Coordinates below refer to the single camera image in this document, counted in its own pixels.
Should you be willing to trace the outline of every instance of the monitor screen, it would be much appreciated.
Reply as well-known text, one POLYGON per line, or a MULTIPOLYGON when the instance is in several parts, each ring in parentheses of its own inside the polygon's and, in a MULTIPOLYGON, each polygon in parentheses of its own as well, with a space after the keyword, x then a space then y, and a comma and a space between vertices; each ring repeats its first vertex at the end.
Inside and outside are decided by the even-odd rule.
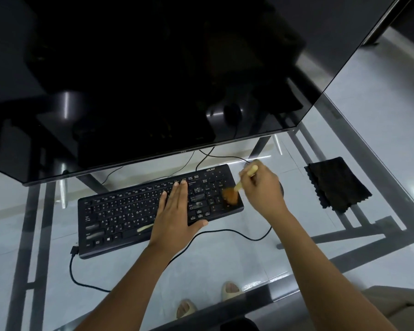
POLYGON ((393 0, 0 0, 25 185, 294 128, 393 0))

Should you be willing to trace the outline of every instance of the brush bristles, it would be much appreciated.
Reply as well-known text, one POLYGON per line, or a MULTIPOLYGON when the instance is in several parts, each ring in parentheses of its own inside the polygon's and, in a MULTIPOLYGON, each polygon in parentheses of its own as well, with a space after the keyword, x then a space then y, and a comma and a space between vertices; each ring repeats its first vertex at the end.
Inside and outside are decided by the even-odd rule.
POLYGON ((222 197, 228 204, 236 205, 238 200, 238 192, 233 188, 225 188, 222 190, 222 197))

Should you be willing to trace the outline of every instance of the microfiber cloth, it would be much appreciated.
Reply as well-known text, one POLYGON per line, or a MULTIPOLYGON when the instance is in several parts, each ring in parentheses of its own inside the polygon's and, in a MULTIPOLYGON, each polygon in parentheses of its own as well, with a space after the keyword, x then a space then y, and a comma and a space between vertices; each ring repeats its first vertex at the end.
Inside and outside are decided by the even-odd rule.
POLYGON ((372 194, 351 172, 342 157, 314 162, 305 167, 320 204, 344 213, 372 194))

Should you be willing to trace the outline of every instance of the beige slide sandal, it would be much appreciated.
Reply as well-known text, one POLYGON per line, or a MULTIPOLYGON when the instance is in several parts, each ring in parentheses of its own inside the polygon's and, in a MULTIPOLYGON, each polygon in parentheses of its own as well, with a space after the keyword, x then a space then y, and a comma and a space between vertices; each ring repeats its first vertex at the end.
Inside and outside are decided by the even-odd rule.
POLYGON ((241 294, 241 289, 232 281, 227 281, 222 285, 221 298, 223 302, 241 294))
POLYGON ((196 306, 190 300, 182 300, 177 309, 177 319, 188 316, 196 312, 196 306))

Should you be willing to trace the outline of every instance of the hand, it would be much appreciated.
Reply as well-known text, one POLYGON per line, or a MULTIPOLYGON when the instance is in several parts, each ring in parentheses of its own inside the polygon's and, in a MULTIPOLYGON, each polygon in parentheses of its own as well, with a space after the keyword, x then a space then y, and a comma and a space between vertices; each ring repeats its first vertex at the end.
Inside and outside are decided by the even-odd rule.
POLYGON ((159 199, 158 213, 152 229, 149 246, 154 246, 173 257, 182 250, 208 221, 203 219, 187 225, 187 182, 174 183, 166 204, 167 193, 159 199))
POLYGON ((271 224, 271 221, 288 213, 282 196, 278 176, 259 160, 254 160, 240 173, 242 187, 250 204, 271 224), (256 174, 249 178, 247 171, 257 165, 256 174))

